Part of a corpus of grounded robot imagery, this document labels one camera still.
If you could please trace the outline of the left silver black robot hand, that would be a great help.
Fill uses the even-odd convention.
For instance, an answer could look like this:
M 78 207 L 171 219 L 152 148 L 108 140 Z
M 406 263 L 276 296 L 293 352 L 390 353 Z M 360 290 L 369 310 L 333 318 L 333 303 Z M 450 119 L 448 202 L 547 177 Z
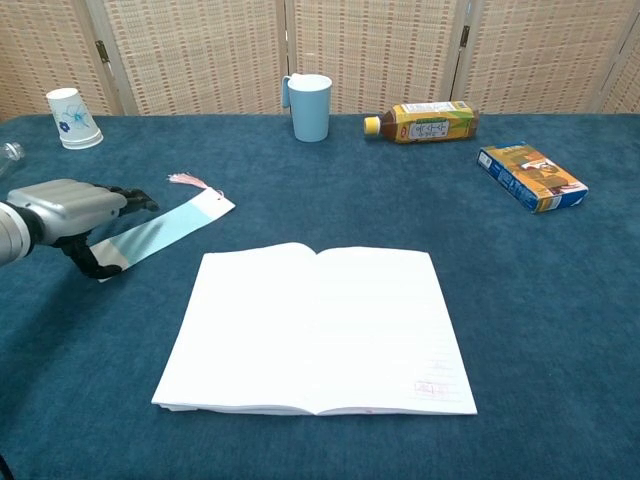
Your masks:
M 101 265 L 87 238 L 110 220 L 158 204 L 140 189 L 123 189 L 73 179 L 57 179 L 10 191 L 1 202 L 1 264 L 31 253 L 36 245 L 59 248 L 92 279 L 119 274 L 117 265 Z

